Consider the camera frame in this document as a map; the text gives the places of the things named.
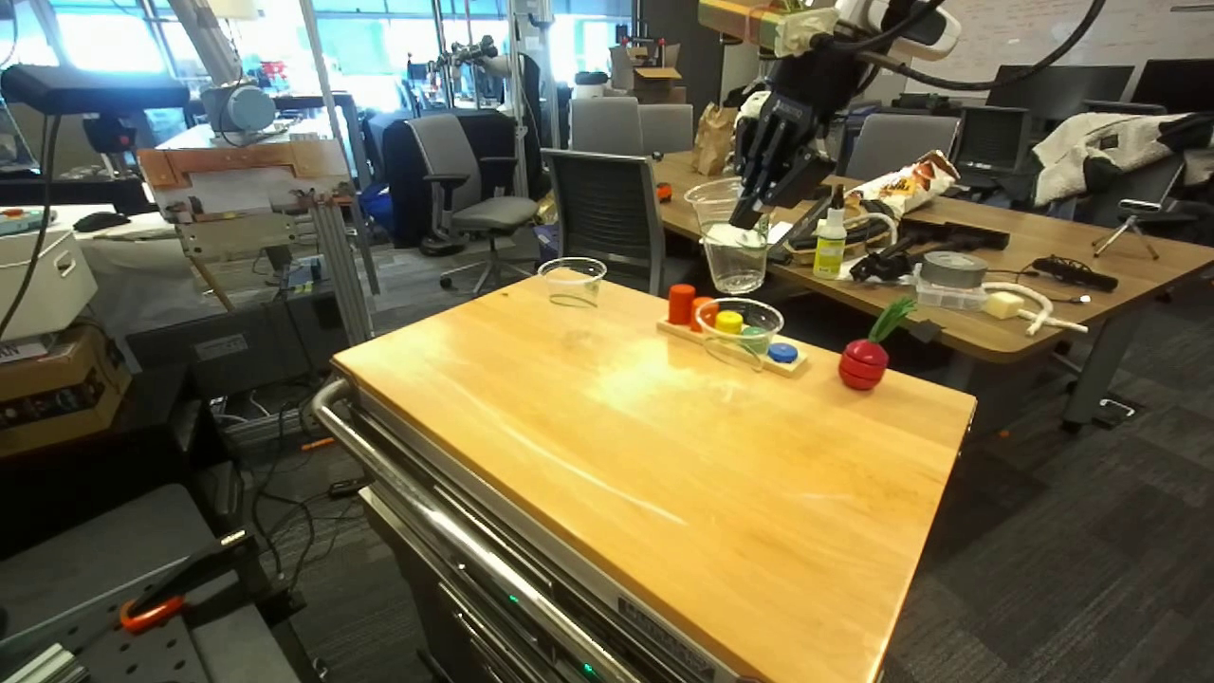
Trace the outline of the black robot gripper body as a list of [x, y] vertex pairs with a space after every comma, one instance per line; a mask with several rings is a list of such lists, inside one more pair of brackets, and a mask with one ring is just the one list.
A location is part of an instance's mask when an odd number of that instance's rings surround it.
[[816, 40], [796, 59], [777, 59], [767, 86], [758, 90], [758, 113], [735, 132], [735, 175], [767, 171], [773, 177], [806, 156], [829, 156], [829, 124], [858, 97], [870, 64], [854, 40]]

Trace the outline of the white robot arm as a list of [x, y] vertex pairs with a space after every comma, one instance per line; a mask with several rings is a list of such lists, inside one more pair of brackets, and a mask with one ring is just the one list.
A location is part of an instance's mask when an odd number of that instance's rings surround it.
[[735, 113], [735, 228], [806, 202], [830, 171], [829, 124], [892, 52], [945, 59], [959, 40], [940, 0], [796, 0], [773, 26], [769, 71]]

